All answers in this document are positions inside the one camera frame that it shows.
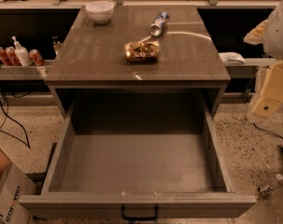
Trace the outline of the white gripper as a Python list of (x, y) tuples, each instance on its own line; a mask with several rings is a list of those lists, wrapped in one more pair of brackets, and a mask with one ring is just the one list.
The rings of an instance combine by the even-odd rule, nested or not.
[[(262, 21), (247, 33), (244, 41), (251, 45), (263, 41), (263, 50), (267, 55), (283, 60), (283, 4), (273, 10), (268, 20)], [(269, 119), (282, 105), (283, 61), (277, 61), (266, 69), (262, 89), (251, 112), (261, 119)]]

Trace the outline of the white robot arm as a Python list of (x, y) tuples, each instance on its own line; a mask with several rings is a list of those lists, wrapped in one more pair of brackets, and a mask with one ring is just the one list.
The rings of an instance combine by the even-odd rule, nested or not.
[(269, 119), (283, 105), (283, 0), (269, 17), (246, 34), (244, 41), (263, 45), (266, 55), (275, 59), (265, 70), (261, 90), (252, 98), (248, 118)]

